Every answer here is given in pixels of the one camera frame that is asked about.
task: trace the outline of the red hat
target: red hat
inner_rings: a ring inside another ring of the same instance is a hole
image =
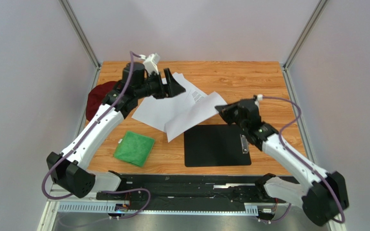
[[[88,121],[94,118],[102,100],[105,98],[106,94],[113,89],[116,83],[116,81],[106,82],[96,86],[90,91],[88,94],[87,110],[85,111],[85,117],[87,117]]]

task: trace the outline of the wooden tabletop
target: wooden tabletop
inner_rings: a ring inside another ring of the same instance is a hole
[[[121,79],[126,62],[104,62],[97,84]],[[183,73],[184,77],[207,94],[216,91],[227,103],[251,98],[254,94],[278,96],[288,99],[288,91],[277,62],[160,62],[158,69],[170,68],[171,72]],[[252,165],[228,167],[185,167],[184,135],[181,134],[168,143],[164,132],[131,118],[134,111],[118,125],[95,153],[89,170],[118,173],[143,174],[214,174],[214,175],[290,175],[272,157],[260,152],[251,145]],[[264,100],[261,102],[262,120],[281,129],[294,119],[289,103]],[[216,115],[201,124],[225,124]],[[136,167],[114,158],[118,141],[127,131],[133,131],[155,139],[145,165]],[[283,133],[285,139],[299,152],[305,154],[297,125],[294,124]]]

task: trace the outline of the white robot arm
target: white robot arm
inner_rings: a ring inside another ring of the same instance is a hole
[[[255,182],[261,197],[278,198],[302,207],[307,217],[319,226],[343,214],[343,209],[349,206],[344,177],[310,162],[279,131],[263,122],[258,98],[262,96],[215,108],[227,124],[237,124],[249,143],[276,159],[299,182],[294,184],[266,174]]]
[[[49,176],[54,183],[78,198],[86,196],[93,189],[116,190],[121,182],[117,175],[86,171],[97,149],[110,132],[138,106],[139,99],[148,96],[156,99],[171,98],[185,92],[185,88],[175,81],[168,68],[164,69],[166,84],[162,82],[157,68],[158,54],[138,57],[144,59],[143,64],[133,61],[127,64],[122,72],[122,80],[105,96],[96,115],[82,133],[60,154],[51,152],[48,155],[47,165],[50,170],[43,180],[42,191],[49,199],[69,196],[52,197],[47,194],[45,181]]]

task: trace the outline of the white panel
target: white panel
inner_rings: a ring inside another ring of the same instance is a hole
[[[347,230],[370,230],[370,1],[330,1],[290,74],[317,162],[346,179]]]
[[[286,61],[318,0],[70,0],[98,59]]]
[[[0,230],[35,230],[45,159],[74,138],[95,69],[60,3],[0,0]]]

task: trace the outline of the green cloth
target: green cloth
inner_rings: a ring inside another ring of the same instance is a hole
[[[120,144],[118,144],[114,157],[142,167],[154,146],[155,140],[132,131],[127,131]]]

